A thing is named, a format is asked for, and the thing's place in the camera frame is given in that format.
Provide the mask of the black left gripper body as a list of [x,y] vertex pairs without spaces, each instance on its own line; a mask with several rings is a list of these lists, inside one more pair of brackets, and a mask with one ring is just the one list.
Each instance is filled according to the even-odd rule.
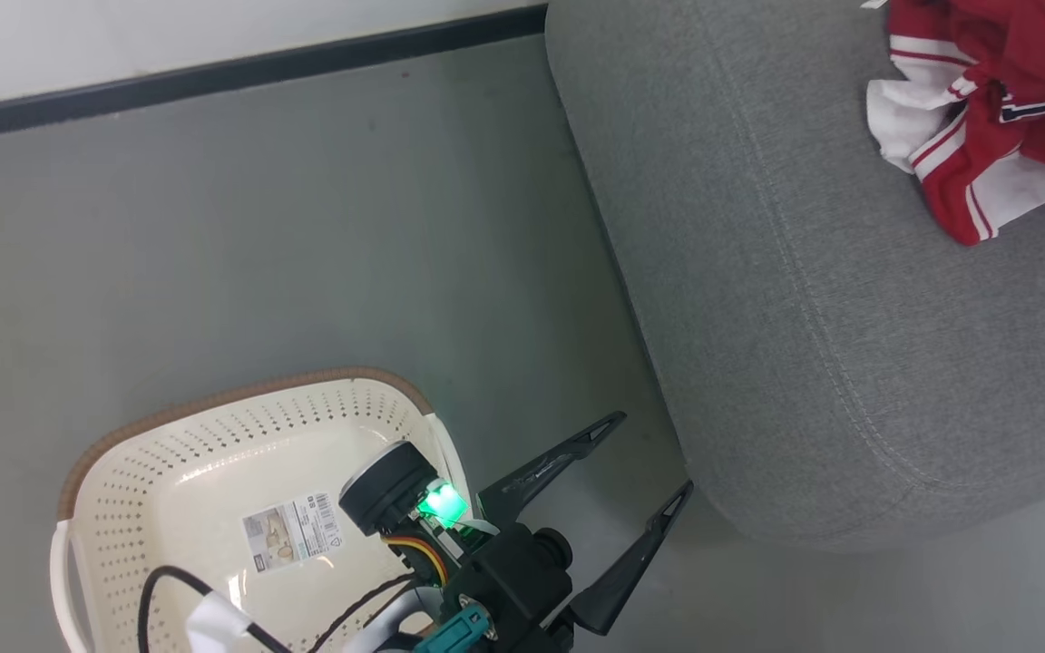
[[407,441],[391,443],[349,479],[336,507],[364,536],[391,547],[435,545],[436,534],[473,516],[452,481]]

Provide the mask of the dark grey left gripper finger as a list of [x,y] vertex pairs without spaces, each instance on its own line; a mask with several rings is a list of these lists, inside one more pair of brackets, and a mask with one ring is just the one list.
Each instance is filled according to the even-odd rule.
[[570,464],[593,454],[626,419],[627,414],[623,412],[606,414],[583,430],[573,434],[567,441],[557,443],[504,479],[494,481],[477,493],[478,513],[483,520],[496,528],[514,523],[522,509],[543,492],[552,480],[567,471]]
[[565,613],[576,627],[593,635],[609,635],[616,620],[646,574],[655,555],[679,520],[694,492],[693,481],[681,486],[652,513],[641,536],[601,574],[591,586],[570,600]]

